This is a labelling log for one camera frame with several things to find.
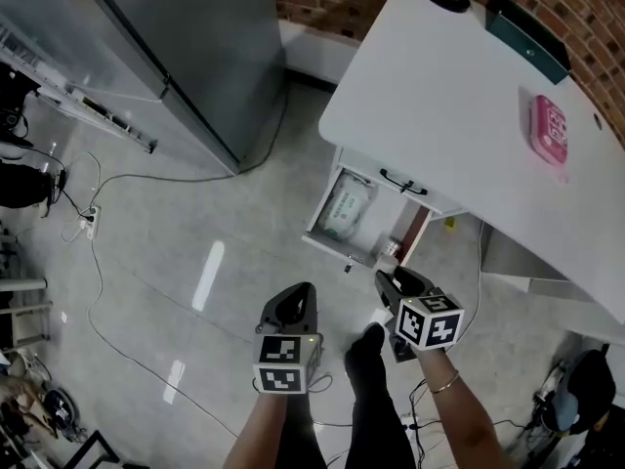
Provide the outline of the pink case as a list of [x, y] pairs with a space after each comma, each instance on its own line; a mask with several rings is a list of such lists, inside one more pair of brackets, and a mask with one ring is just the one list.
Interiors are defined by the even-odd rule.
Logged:
[[544, 95], [529, 103], [528, 138], [532, 149], [555, 167], [565, 167], [568, 157], [567, 122], [563, 111]]

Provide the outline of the person's right leg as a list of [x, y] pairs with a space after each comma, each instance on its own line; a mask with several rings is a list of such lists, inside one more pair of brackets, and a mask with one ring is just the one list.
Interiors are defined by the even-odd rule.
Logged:
[[385, 329], [370, 323], [345, 355], [355, 401], [345, 469], [416, 469], [411, 445], [387, 387], [381, 356]]

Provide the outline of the metal stool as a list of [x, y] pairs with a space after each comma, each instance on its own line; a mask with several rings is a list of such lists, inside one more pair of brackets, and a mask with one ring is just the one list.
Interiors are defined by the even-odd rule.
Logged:
[[44, 278], [0, 278], [0, 351], [50, 340], [47, 320], [53, 302], [38, 299], [47, 286]]

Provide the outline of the grey refrigerator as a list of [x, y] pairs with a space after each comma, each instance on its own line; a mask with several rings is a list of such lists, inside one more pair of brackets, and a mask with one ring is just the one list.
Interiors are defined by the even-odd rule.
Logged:
[[284, 105], [275, 0], [0, 0], [46, 63], [165, 153], [227, 175]]

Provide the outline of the white power strip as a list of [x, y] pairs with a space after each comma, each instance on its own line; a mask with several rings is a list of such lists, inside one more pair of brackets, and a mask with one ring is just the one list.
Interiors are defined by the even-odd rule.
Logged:
[[85, 223], [86, 237], [93, 241], [96, 238], [98, 226], [102, 215], [102, 209], [98, 205], [92, 205], [89, 212], [86, 213], [87, 219]]

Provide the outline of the person's left forearm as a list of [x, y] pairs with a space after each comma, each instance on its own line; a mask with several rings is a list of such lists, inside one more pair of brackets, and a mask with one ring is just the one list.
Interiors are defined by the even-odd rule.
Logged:
[[223, 469], [274, 469], [286, 411], [286, 395], [259, 394]]

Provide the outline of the person's left leg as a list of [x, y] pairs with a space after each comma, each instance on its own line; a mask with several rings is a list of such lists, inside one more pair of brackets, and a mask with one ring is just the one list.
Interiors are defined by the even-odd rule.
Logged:
[[313, 428], [308, 395], [287, 397], [274, 469], [326, 469]]

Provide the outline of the person's right forearm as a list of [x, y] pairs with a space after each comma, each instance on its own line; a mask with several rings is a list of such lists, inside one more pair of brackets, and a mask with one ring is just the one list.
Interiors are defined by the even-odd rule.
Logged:
[[458, 469], [515, 469], [493, 423], [447, 354], [416, 353]]

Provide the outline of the black bag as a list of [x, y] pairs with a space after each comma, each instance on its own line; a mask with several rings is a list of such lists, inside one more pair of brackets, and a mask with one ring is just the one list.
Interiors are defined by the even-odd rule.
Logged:
[[22, 209], [41, 205], [48, 210], [59, 199], [65, 182], [64, 169], [49, 173], [28, 165], [0, 161], [0, 206]]

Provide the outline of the white desk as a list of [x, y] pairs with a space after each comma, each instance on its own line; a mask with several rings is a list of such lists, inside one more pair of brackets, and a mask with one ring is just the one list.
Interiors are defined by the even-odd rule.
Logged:
[[[625, 322], [625, 150], [575, 82], [551, 83], [484, 20], [481, 7], [387, 0], [320, 135], [458, 203]], [[537, 95], [565, 115], [565, 167], [530, 145]]]

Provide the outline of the person's leg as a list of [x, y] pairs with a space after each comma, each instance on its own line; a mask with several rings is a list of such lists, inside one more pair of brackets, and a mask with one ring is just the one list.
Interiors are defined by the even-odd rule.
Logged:
[[370, 323], [345, 355], [355, 401], [345, 469], [416, 469], [411, 445], [387, 387], [381, 356], [385, 329]]
[[308, 395], [287, 397], [274, 469], [326, 469], [313, 428]]

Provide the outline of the white desk drawer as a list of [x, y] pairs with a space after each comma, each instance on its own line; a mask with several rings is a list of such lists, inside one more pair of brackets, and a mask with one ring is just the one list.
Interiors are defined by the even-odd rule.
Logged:
[[467, 210], [440, 192], [407, 174], [392, 169], [353, 149], [336, 148], [335, 163], [365, 180], [390, 188], [434, 211], [439, 218], [466, 213]]
[[355, 233], [347, 240], [335, 240], [324, 234], [316, 225], [316, 221], [342, 172], [356, 174], [341, 165], [336, 167], [303, 233], [302, 240], [338, 257], [345, 263], [346, 269], [350, 270], [356, 265], [376, 269], [384, 257], [380, 255], [382, 244], [391, 237], [401, 243], [401, 249], [395, 257], [401, 266], [407, 265], [431, 220], [433, 211], [399, 192], [368, 181], [375, 187], [375, 194]]

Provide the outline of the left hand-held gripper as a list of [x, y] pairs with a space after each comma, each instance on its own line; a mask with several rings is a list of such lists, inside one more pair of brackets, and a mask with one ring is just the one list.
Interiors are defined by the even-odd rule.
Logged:
[[259, 331], [304, 329], [316, 334], [257, 334], [253, 347], [256, 388], [265, 394], [306, 394], [320, 365], [323, 337], [317, 333], [316, 288], [296, 283], [265, 305]]

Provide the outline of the white wipes packet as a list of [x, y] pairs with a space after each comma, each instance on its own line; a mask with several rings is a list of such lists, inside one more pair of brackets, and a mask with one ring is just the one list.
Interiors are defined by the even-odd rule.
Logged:
[[335, 240], [349, 239], [372, 201], [375, 187], [356, 174], [342, 172], [332, 188], [316, 225]]

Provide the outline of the dark green box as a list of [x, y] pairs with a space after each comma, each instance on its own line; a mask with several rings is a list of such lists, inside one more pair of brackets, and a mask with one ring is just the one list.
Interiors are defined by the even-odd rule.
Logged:
[[485, 29], [538, 69], [554, 85], [571, 73], [562, 41], [512, 0], [488, 0]]

